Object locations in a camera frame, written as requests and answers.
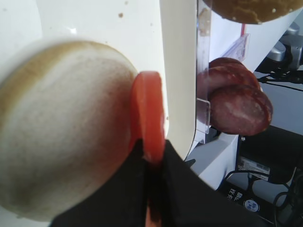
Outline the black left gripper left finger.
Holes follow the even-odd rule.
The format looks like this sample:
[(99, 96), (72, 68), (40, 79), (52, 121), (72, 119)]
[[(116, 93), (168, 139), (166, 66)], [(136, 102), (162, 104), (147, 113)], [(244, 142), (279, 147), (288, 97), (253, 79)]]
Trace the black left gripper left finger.
[(143, 142), (96, 192), (57, 216), (53, 227), (143, 227), (146, 222)]

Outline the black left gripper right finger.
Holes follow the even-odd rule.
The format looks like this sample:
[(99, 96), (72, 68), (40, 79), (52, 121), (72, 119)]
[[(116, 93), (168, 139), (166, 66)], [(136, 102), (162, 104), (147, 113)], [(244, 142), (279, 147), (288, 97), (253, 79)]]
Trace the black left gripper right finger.
[(256, 214), (200, 179), (166, 140), (160, 171), (164, 227), (264, 227)]

